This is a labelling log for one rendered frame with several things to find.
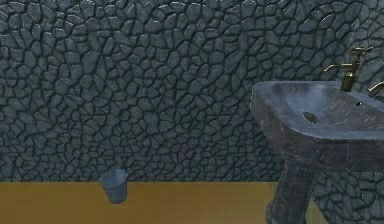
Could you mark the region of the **grey metal bucket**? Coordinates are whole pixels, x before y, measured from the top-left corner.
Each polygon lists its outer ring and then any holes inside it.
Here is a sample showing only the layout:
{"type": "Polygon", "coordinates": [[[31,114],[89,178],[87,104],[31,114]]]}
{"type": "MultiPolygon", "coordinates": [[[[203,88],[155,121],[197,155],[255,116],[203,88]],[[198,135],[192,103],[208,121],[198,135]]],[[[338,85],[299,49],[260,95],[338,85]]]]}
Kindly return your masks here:
{"type": "Polygon", "coordinates": [[[123,169],[111,169],[104,173],[99,182],[111,204],[120,204],[127,197],[128,173],[123,169]]]}

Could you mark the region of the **brass tap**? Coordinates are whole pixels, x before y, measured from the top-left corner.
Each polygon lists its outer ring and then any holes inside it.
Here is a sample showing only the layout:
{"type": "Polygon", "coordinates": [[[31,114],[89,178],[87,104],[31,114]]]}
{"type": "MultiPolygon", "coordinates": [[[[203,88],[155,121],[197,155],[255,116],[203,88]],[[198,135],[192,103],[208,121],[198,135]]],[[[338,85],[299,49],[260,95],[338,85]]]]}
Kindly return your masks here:
{"type": "Polygon", "coordinates": [[[382,89],[382,88],[384,88],[384,81],[379,82],[379,83],[375,84],[374,86],[368,88],[367,91],[371,94],[371,93],[374,93],[375,91],[378,91],[379,89],[382,89]]]}
{"type": "Polygon", "coordinates": [[[363,53],[370,53],[372,50],[372,47],[352,46],[350,51],[354,53],[354,57],[350,63],[331,64],[324,69],[324,72],[328,72],[331,69],[347,69],[347,73],[342,79],[340,90],[343,92],[350,92],[357,78],[357,71],[361,62],[361,55],[363,53]]]}

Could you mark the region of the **dark stone pedestal sink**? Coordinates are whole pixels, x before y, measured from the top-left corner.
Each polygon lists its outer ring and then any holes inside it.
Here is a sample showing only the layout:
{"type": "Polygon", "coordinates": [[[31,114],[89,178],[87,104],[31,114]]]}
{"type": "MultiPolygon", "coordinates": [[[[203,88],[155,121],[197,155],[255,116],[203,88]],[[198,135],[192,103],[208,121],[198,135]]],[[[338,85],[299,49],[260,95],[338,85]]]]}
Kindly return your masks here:
{"type": "Polygon", "coordinates": [[[264,81],[250,110],[285,161],[267,224],[306,224],[320,172],[384,170],[384,103],[337,81],[264,81]]]}

